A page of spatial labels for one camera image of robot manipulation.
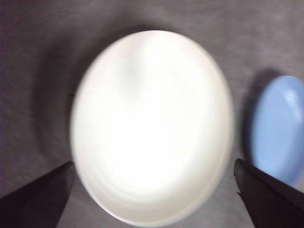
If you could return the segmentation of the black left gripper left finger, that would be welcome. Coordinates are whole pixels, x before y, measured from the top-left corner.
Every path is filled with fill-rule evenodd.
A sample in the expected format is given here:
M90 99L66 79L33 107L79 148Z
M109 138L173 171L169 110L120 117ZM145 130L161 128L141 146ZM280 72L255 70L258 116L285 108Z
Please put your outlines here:
M1 197L2 228L55 228L74 182L72 161Z

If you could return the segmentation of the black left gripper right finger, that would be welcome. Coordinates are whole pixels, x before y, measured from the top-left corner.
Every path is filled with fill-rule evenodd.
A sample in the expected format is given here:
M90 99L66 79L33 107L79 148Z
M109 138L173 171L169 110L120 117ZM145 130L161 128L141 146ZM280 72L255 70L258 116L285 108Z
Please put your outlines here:
M239 195L256 228L302 228L304 194L237 159L234 176Z

